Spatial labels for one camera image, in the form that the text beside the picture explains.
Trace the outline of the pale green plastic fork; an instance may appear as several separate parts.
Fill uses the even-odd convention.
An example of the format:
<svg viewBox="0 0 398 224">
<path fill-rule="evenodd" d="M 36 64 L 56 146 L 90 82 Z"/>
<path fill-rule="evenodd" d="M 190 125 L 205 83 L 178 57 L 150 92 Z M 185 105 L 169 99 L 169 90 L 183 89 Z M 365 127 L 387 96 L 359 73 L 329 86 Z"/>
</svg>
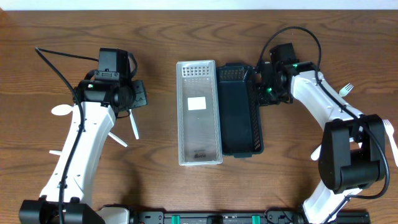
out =
<svg viewBox="0 0 398 224">
<path fill-rule="evenodd" d="M 340 91 L 338 92 L 338 94 L 341 97 L 345 97 L 347 96 L 350 91 L 354 88 L 354 85 L 352 85 L 351 83 L 346 84 L 343 88 L 340 89 Z"/>
</svg>

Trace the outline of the white plastic spoon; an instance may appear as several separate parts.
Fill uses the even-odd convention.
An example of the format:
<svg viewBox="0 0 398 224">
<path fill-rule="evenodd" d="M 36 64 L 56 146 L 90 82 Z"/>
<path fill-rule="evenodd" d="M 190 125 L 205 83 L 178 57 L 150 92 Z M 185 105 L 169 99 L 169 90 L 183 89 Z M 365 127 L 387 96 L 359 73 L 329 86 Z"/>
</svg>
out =
<svg viewBox="0 0 398 224">
<path fill-rule="evenodd" d="M 320 157 L 320 150 L 321 150 L 322 145 L 320 144 L 310 155 L 311 160 L 317 161 L 318 158 Z"/>
</svg>

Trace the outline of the white fork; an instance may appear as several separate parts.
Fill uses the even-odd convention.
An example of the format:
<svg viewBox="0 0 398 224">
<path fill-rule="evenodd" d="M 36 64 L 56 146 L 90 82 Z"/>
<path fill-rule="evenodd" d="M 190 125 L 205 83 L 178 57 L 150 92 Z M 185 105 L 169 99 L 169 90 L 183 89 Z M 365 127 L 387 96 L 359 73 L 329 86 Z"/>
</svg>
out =
<svg viewBox="0 0 398 224">
<path fill-rule="evenodd" d="M 384 119 L 382 122 L 383 122 L 383 125 L 385 128 L 386 134 L 389 138 L 392 155 L 394 157 L 394 162 L 395 162 L 396 166 L 398 166 L 398 160 L 397 160 L 398 150 L 397 150 L 397 144 L 394 139 L 394 127 L 388 119 Z"/>
</svg>

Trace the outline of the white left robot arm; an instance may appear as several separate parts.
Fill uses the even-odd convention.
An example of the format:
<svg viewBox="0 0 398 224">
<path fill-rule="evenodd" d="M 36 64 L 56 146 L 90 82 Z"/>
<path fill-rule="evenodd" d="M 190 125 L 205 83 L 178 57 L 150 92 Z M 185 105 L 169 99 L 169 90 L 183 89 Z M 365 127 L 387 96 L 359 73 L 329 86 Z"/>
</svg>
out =
<svg viewBox="0 0 398 224">
<path fill-rule="evenodd" d="M 93 186 L 104 142 L 117 115 L 147 104 L 140 80 L 82 80 L 77 101 L 66 105 L 72 122 L 55 170 L 37 200 L 24 200 L 21 223 L 137 223 L 137 213 L 124 205 L 92 209 Z"/>
</svg>

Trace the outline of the white spoon under left arm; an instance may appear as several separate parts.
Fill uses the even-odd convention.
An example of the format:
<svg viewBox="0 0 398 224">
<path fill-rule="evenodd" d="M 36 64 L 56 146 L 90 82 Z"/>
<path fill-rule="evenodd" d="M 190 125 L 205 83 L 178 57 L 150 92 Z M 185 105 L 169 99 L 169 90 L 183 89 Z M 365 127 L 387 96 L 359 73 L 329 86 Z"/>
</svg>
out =
<svg viewBox="0 0 398 224">
<path fill-rule="evenodd" d="M 73 111 L 73 106 L 66 104 L 57 105 L 51 109 L 51 113 L 55 116 L 65 116 L 71 113 L 72 111 Z"/>
</svg>

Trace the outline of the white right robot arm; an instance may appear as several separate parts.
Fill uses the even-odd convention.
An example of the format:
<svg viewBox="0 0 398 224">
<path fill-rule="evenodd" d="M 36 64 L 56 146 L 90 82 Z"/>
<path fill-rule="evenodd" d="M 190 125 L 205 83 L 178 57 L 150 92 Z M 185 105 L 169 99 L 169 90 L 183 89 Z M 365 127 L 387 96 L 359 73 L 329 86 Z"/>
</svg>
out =
<svg viewBox="0 0 398 224">
<path fill-rule="evenodd" d="M 302 204 L 303 218 L 309 223 L 327 223 L 361 191 L 384 181 L 372 200 L 383 196 L 389 185 L 385 156 L 384 126 L 376 115 L 365 115 L 348 104 L 326 82 L 312 62 L 262 62 L 261 103 L 300 101 L 323 130 L 318 170 L 321 181 Z"/>
</svg>

